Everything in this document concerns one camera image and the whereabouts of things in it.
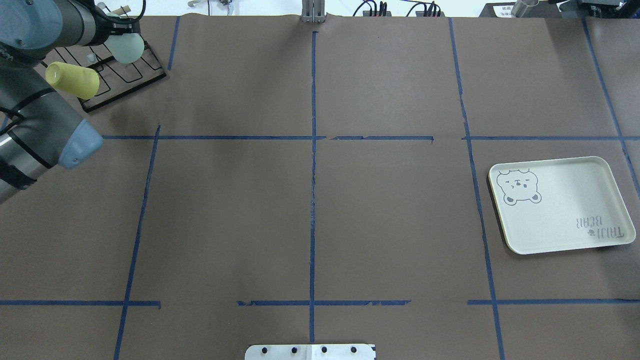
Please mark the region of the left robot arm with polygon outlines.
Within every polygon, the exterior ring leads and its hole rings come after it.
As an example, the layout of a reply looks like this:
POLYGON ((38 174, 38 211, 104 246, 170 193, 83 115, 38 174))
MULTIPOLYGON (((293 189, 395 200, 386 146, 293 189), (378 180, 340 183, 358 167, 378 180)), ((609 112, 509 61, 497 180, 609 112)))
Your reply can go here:
POLYGON ((93 0, 3 0, 1 15, 1 201, 34 185, 55 166, 72 169, 103 145, 103 137, 36 71, 52 50, 104 44, 139 34, 146 13, 108 14, 93 0))

